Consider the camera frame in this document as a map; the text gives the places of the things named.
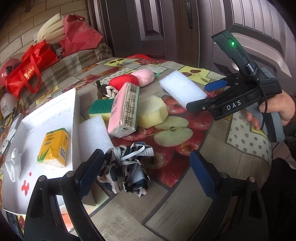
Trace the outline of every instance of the red tote bag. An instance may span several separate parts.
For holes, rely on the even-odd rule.
[[[81,50],[96,48],[103,36],[85,22],[83,16],[68,15],[63,20],[65,40],[60,41],[63,47],[63,57],[77,53]]]
[[[7,92],[19,99],[21,90],[26,86],[31,93],[36,93],[41,83],[41,72],[56,62],[58,57],[45,40],[31,45],[23,55],[21,64],[5,78]],[[34,75],[38,77],[35,88],[29,83]]]

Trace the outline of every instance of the pink tissue pack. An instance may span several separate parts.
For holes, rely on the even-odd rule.
[[[121,138],[136,131],[140,88],[126,82],[116,95],[108,124],[108,134]]]

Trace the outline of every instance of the brick wall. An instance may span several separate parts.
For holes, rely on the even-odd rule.
[[[82,15],[87,19],[85,0],[31,0],[30,12],[25,1],[10,15],[0,30],[0,66],[11,56],[24,53],[32,44],[33,34],[51,17],[61,13]]]

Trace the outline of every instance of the white foam block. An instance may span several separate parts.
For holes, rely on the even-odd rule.
[[[96,149],[101,149],[106,153],[109,148],[114,147],[101,115],[79,124],[78,137],[82,161],[87,161]]]
[[[159,83],[184,108],[189,102],[207,97],[201,88],[177,70],[164,77]]]

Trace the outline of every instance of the white cardboard box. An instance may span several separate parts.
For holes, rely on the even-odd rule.
[[[70,170],[76,170],[81,163],[78,124],[80,116],[80,100],[76,90],[72,89],[54,98],[26,116],[20,123],[7,158],[11,158],[14,148],[22,152],[22,172],[19,180],[13,183],[5,168],[2,186],[3,207],[6,211],[25,215],[34,186],[39,176],[45,175],[48,179],[62,177]],[[69,135],[66,166],[51,171],[37,164],[37,155],[47,132],[65,128]],[[22,191],[22,185],[29,183],[27,195]],[[66,212],[62,196],[57,196],[61,212]]]

